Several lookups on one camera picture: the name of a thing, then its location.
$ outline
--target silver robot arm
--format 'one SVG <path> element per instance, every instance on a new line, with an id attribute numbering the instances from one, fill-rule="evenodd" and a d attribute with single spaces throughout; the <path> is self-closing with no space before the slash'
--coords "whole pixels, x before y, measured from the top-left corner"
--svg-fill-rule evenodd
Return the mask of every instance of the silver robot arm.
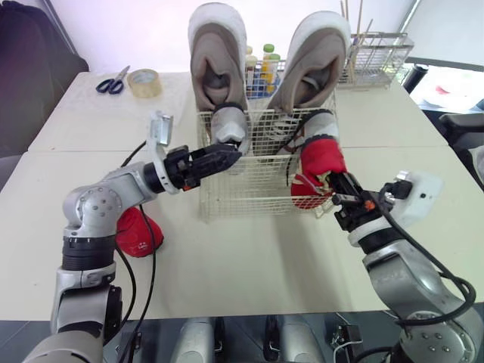
<path id="1" fill-rule="evenodd" d="M 363 264 L 381 300 L 402 320 L 402 334 L 387 361 L 457 363 L 476 360 L 484 324 L 470 308 L 438 324 L 427 319 L 453 312 L 463 304 L 442 282 L 433 264 L 404 239 L 382 215 L 379 194 L 364 191 L 350 174 L 330 175 L 335 213 L 349 241 L 366 253 Z M 402 227 L 424 218 L 442 189 L 442 181 L 423 172 L 401 173 L 387 184 L 385 203 Z"/>
<path id="2" fill-rule="evenodd" d="M 164 154 L 171 119 L 157 113 L 147 147 L 152 163 L 117 169 L 93 185 L 77 188 L 64 201 L 62 266 L 57 270 L 52 335 L 25 363 L 101 363 L 103 344 L 119 330 L 121 289 L 113 286 L 116 223 L 129 207 L 168 191 L 176 194 L 232 166 L 241 156 L 234 145 L 218 144 L 189 152 L 186 146 Z"/>

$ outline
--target green bottle cap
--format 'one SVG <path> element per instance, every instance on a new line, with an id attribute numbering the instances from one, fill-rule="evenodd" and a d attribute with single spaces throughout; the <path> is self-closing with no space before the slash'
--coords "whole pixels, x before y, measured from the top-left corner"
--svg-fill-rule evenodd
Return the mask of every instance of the green bottle cap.
<path id="1" fill-rule="evenodd" d="M 264 44 L 264 52 L 265 53 L 272 53 L 274 51 L 274 45 L 273 44 Z"/>

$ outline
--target white table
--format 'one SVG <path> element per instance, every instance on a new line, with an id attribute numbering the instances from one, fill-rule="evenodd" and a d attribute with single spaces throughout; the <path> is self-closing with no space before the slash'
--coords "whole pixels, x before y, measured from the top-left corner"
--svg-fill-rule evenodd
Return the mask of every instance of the white table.
<path id="1" fill-rule="evenodd" d="M 409 231 L 484 300 L 484 195 L 448 147 L 344 148 L 349 170 L 378 190 L 400 169 L 426 170 L 445 180 L 430 215 Z M 65 195 L 116 168 L 126 152 L 29 152 L 0 193 L 0 319 L 48 320 L 55 269 L 61 263 Z M 140 159 L 146 159 L 141 152 Z M 162 194 L 147 205 L 166 236 L 147 316 L 383 309 L 361 263 L 332 215 L 220 219 L 198 217 L 198 190 Z M 139 292 L 147 294 L 150 258 L 130 259 Z M 114 281 L 129 301 L 122 263 Z"/>
<path id="2" fill-rule="evenodd" d="M 95 86 L 107 77 L 80 73 L 29 151 L 131 151 L 146 138 L 153 110 L 174 116 L 172 145 L 196 146 L 189 73 L 161 74 L 163 92 L 153 99 L 134 97 L 127 85 L 120 95 L 100 95 Z M 344 147 L 447 145 L 398 84 L 388 89 L 337 90 L 337 116 Z"/>
<path id="3" fill-rule="evenodd" d="M 184 132 L 177 130 L 187 122 L 195 127 L 194 93 L 189 73 L 160 74 L 162 92 L 155 98 L 135 97 L 127 81 L 119 95 L 95 91 L 99 82 L 112 76 L 115 75 L 79 73 L 29 151 L 133 150 L 146 139 L 150 114 L 154 110 L 174 116 L 173 135 L 185 139 Z M 174 138 L 172 144 L 179 142 Z"/>

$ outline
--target red cloth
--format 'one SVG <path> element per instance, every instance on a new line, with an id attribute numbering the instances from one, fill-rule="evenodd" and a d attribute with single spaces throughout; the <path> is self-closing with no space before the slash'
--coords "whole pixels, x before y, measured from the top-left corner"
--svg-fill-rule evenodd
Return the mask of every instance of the red cloth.
<path id="1" fill-rule="evenodd" d="M 293 197 L 315 196 L 293 199 L 300 209 L 311 209 L 331 197 L 333 191 L 324 178 L 328 172 L 345 172 L 346 164 L 336 140 L 320 138 L 310 141 L 301 151 L 298 174 L 293 179 L 290 193 Z M 323 187 L 323 194 L 315 188 Z"/>
<path id="2" fill-rule="evenodd" d="M 154 234 L 155 248 L 163 243 L 163 233 L 159 225 L 146 216 Z M 128 208 L 117 223 L 116 244 L 133 257 L 145 257 L 153 253 L 150 230 L 138 208 Z"/>

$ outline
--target tape roll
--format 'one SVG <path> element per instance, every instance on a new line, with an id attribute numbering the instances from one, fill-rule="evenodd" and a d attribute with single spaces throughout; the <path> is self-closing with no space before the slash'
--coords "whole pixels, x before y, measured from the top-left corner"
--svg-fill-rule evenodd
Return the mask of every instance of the tape roll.
<path id="1" fill-rule="evenodd" d="M 128 75 L 128 84 L 133 95 L 140 98 L 158 96 L 161 93 L 161 82 L 158 72 L 154 70 L 136 70 Z"/>

